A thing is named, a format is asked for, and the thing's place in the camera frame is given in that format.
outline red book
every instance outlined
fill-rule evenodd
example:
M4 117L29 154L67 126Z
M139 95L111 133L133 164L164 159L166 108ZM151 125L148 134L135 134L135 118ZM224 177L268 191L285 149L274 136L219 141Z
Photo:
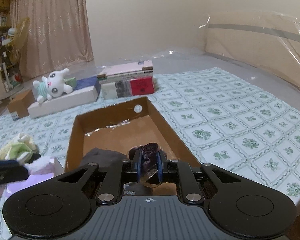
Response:
M154 93L152 77L131 79L130 85L131 85L131 91L133 96Z

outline yellow cloth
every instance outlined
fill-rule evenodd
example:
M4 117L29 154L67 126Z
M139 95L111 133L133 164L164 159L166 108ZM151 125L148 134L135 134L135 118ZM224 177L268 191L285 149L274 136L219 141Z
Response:
M18 157L15 153L13 153L14 148L15 148L14 145L16 145L17 143L24 143L32 151L32 152L29 152L27 154L27 156L25 156L25 154L23 154L22 159L27 161L28 159L31 158L31 155L36 148L34 140L33 140L32 136L30 136L28 134L19 133L15 138L13 138L10 142L8 142L4 147L2 147L0 149L0 161L10 160L11 158Z

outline bookshelf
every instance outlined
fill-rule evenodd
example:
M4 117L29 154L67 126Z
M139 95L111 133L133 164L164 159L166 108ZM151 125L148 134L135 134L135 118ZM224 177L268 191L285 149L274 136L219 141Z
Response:
M18 89L18 87L22 83L20 74L16 75L16 73L20 73L19 65L12 64L9 59L12 47L5 45L6 40L9 38L8 30L10 28L10 0L0 0L0 77L5 91L1 99L18 92L21 89Z

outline patterned bedsheet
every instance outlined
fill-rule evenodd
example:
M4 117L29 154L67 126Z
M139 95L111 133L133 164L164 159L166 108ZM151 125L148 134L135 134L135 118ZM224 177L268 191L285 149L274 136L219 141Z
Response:
M148 98L201 162L213 163L300 202L300 112L219 68L157 75ZM0 117L0 148L17 133L34 136L41 155L64 165L74 118L133 98L103 100L46 117ZM2 219L0 239L10 233Z

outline white plush toy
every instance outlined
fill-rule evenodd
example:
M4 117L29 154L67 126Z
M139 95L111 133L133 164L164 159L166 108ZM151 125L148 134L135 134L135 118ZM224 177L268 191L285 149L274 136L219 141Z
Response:
M63 92L71 93L73 88L67 85L64 79L64 76L69 72L69 69L65 68L64 70L50 73L48 78L42 77L42 82L35 80L33 86L38 91L37 102L42 104L46 99L51 100L61 96Z

